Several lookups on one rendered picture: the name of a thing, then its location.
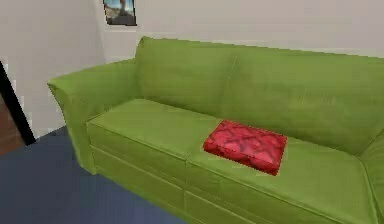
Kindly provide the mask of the green sofa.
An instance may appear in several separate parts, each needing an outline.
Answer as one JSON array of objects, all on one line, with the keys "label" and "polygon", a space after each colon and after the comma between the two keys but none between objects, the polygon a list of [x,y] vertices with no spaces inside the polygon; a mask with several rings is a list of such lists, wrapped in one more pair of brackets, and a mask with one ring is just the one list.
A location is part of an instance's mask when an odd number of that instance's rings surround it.
[{"label": "green sofa", "polygon": [[[79,165],[187,224],[384,224],[384,58],[178,39],[48,83]],[[269,175],[206,152],[287,137]]]}]

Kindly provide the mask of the red cushion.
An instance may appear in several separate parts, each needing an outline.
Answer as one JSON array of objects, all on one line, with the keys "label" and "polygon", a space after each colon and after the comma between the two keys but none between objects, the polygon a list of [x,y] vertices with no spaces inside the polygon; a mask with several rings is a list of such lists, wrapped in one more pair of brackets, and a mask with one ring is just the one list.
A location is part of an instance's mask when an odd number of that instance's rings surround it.
[{"label": "red cushion", "polygon": [[284,135],[222,120],[204,141],[203,149],[276,176],[286,144],[287,137]]}]

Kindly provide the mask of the framed wall picture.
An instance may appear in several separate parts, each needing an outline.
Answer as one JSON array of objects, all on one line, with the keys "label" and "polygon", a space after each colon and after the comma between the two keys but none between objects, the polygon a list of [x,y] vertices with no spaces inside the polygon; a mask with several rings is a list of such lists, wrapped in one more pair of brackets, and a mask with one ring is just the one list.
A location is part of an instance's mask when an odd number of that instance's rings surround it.
[{"label": "framed wall picture", "polygon": [[135,0],[103,0],[108,25],[136,26]]}]

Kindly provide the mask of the black door frame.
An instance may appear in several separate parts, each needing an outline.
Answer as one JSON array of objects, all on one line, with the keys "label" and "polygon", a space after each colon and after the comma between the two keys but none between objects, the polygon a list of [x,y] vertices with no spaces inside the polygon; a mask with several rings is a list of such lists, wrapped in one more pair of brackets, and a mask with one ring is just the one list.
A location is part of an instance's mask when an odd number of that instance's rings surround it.
[{"label": "black door frame", "polygon": [[5,105],[10,112],[22,140],[26,145],[31,145],[36,142],[36,139],[15,94],[12,83],[8,78],[7,64],[0,60],[0,65],[0,94],[5,101]]}]

